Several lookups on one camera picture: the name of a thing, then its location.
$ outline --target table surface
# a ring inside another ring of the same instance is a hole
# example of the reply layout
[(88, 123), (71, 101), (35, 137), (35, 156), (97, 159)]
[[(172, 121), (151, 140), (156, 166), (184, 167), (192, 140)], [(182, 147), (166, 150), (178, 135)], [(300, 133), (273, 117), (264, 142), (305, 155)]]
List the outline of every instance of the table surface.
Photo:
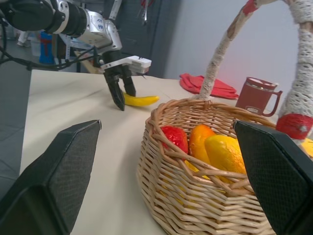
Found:
[(123, 112), (114, 105), (103, 75), (32, 72), (21, 172), (61, 130), (93, 119), (102, 122), (90, 183), (72, 235), (165, 234), (146, 209), (135, 178), (140, 143), (151, 110), (192, 94), (178, 80), (151, 76), (133, 80), (137, 96), (158, 95), (160, 101), (149, 107), (126, 106)]

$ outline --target toy fruit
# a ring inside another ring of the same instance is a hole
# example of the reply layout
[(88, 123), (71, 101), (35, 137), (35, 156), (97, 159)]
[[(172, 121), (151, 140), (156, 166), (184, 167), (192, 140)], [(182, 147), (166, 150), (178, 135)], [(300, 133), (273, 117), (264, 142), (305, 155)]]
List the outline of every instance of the toy fruit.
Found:
[(125, 104), (131, 106), (148, 106), (154, 104), (160, 99), (158, 96), (135, 97), (126, 93), (123, 94), (125, 98)]
[(184, 130), (175, 127), (175, 126), (163, 126), (161, 130), (173, 144), (178, 146), (182, 151), (188, 153), (188, 140), (187, 135)]
[[(214, 135), (204, 141), (206, 152), (212, 166), (225, 171), (246, 174), (245, 164), (237, 139)], [(220, 177), (224, 182), (230, 181)]]
[(313, 157), (313, 140), (306, 138), (301, 145), (305, 149), (307, 154)]
[(204, 124), (200, 124), (192, 129), (189, 140), (190, 155), (210, 164), (210, 160), (204, 147), (204, 141), (206, 138), (213, 135), (215, 135), (214, 131)]

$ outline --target mug handle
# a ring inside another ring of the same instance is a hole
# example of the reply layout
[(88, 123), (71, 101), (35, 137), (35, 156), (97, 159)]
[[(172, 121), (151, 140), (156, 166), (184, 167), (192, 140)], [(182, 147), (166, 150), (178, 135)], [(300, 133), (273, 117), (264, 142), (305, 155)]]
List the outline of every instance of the mug handle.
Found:
[(277, 99), (276, 99), (276, 103), (275, 103), (275, 105), (274, 105), (274, 109), (273, 109), (273, 111), (272, 111), (272, 112), (270, 112), (269, 114), (262, 113), (262, 115), (263, 115), (263, 116), (265, 116), (265, 117), (271, 117), (271, 116), (273, 116), (273, 115), (274, 115), (274, 113), (275, 113), (275, 112), (276, 112), (276, 110), (277, 110), (278, 103), (279, 103), (279, 100), (280, 100), (280, 96), (281, 96), (281, 94), (282, 94), (282, 93), (283, 93), (283, 91), (279, 91), (279, 92), (272, 92), (272, 94), (277, 95)]

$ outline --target red mug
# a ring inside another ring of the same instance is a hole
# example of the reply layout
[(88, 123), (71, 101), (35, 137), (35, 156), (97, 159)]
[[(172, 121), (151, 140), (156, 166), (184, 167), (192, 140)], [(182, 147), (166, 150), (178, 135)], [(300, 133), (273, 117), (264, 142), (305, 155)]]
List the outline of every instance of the red mug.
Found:
[[(282, 91), (275, 92), (277, 84), (267, 82), (254, 77), (247, 77), (246, 82), (241, 90), (236, 107), (246, 109), (254, 114), (265, 117), (273, 116), (277, 110)], [(271, 95), (277, 96), (274, 109), (269, 114), (265, 114), (264, 109), (268, 104)]]

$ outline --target red tape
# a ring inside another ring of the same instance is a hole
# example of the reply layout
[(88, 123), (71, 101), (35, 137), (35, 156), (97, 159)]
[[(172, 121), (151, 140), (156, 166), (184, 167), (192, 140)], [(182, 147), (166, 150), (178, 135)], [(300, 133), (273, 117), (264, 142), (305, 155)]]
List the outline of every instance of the red tape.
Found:
[(286, 133), (290, 138), (304, 140), (313, 126), (313, 117), (301, 114), (287, 114), (279, 118), (276, 130)]
[(243, 7), (243, 13), (247, 16), (249, 13), (256, 11), (254, 0), (249, 0)]

